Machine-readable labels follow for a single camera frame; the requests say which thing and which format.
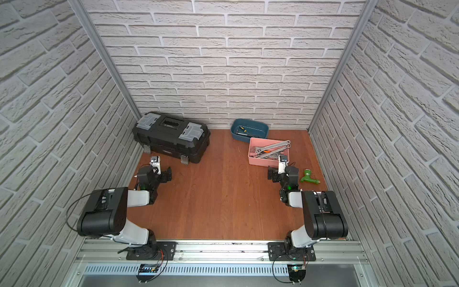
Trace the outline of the pink plastic storage box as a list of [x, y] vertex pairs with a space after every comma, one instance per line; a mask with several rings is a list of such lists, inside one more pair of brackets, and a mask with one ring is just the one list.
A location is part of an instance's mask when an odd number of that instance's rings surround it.
[[291, 141], [251, 138], [249, 142], [249, 164], [263, 167], [287, 166], [290, 162]]

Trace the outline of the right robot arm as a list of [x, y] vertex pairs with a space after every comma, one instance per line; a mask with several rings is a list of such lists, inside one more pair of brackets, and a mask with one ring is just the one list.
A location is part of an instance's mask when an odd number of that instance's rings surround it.
[[287, 166], [268, 168], [267, 178], [280, 184], [280, 201], [302, 209], [304, 224], [289, 232], [284, 240], [285, 253], [306, 249], [326, 239], [347, 237], [349, 227], [333, 191], [304, 191], [299, 188], [299, 169]]

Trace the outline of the controller board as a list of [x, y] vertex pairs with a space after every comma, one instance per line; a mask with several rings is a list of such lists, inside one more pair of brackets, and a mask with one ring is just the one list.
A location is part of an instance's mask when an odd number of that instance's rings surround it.
[[141, 264], [137, 272], [139, 283], [148, 283], [160, 273], [161, 267], [158, 264]]
[[306, 277], [305, 265], [288, 265], [288, 276], [292, 284], [301, 284]]

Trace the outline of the black plastic toolbox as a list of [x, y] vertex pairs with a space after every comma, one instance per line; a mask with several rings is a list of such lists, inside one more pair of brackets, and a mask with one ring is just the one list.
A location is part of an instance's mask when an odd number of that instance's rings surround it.
[[149, 112], [132, 129], [136, 142], [150, 153], [180, 159], [183, 164], [197, 164], [210, 144], [211, 132], [204, 123], [169, 114]]

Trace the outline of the left controller board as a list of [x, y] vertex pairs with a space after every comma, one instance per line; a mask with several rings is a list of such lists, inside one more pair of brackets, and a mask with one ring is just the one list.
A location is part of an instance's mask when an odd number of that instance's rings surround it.
[[139, 283], [148, 283], [160, 273], [161, 267], [158, 264], [141, 264], [137, 272]]

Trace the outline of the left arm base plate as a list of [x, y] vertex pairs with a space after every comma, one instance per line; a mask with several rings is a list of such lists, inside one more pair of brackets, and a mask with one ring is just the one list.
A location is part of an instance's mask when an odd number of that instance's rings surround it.
[[172, 261], [176, 251], [177, 242], [159, 241], [147, 245], [128, 247], [126, 260], [149, 261], [164, 260]]

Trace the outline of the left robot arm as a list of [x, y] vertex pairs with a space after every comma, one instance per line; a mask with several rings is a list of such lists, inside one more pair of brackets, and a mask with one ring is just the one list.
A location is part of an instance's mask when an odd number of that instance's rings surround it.
[[137, 173], [139, 190], [127, 187], [93, 191], [76, 224], [80, 236], [108, 237], [132, 246], [155, 244], [154, 233], [127, 219], [129, 208], [155, 203], [160, 184], [172, 180], [172, 169], [160, 169], [158, 163], [141, 167]]

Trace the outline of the right controller board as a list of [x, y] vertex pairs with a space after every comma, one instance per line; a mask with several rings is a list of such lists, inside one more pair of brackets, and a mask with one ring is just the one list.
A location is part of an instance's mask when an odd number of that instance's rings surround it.
[[305, 265], [288, 265], [288, 276], [292, 284], [301, 284], [306, 277]]

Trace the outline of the teal plastic bin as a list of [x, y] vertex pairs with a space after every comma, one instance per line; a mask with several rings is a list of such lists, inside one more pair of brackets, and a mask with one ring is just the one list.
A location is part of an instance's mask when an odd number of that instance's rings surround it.
[[[244, 128], [246, 128], [247, 131], [252, 136], [248, 137], [248, 136], [238, 135], [237, 128], [239, 126], [243, 126]], [[268, 133], [269, 133], [269, 127], [265, 123], [262, 123], [262, 122], [239, 118], [239, 119], [234, 120], [230, 128], [230, 131], [231, 131], [231, 135], [233, 139], [237, 141], [249, 143], [251, 138], [262, 138], [262, 139], [267, 138]]]

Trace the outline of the silver adjustable wrench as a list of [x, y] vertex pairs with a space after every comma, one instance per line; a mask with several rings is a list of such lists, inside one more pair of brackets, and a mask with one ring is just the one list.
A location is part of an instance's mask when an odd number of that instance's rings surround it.
[[279, 155], [285, 155], [285, 151], [288, 151], [289, 148], [278, 148], [274, 150], [265, 150], [257, 153], [250, 153], [249, 157], [256, 158], [256, 159], [277, 159]]

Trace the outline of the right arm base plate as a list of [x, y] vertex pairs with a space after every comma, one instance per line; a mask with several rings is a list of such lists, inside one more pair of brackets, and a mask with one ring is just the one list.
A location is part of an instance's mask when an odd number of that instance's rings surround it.
[[316, 261], [314, 248], [286, 247], [284, 242], [268, 242], [268, 255], [270, 261]]

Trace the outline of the green toy drill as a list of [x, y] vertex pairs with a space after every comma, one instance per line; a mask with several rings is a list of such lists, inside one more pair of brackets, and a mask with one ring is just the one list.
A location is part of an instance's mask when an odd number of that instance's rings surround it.
[[304, 170], [304, 175], [300, 179], [300, 182], [307, 182], [307, 183], [316, 184], [316, 185], [319, 185], [321, 183], [319, 179], [313, 179], [311, 177], [311, 170], [309, 169]]

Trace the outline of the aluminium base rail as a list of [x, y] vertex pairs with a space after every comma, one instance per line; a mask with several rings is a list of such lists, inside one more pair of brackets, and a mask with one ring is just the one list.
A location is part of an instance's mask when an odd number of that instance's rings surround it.
[[[268, 242], [282, 240], [160, 240], [177, 242], [173, 264], [178, 263], [271, 263]], [[127, 246], [110, 240], [84, 241], [77, 252], [76, 263], [150, 263], [151, 261], [126, 260]], [[312, 245], [316, 261], [312, 264], [369, 264], [369, 259], [358, 241], [323, 240]]]

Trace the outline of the large silver combination wrench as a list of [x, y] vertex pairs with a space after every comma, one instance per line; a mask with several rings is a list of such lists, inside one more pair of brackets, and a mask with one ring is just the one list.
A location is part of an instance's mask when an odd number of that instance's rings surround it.
[[264, 154], [264, 153], [271, 153], [273, 151], [276, 151], [278, 149], [289, 149], [291, 147], [290, 141], [281, 141], [281, 142], [276, 142], [270, 145], [266, 145], [264, 147], [254, 147], [254, 152], [256, 154]]

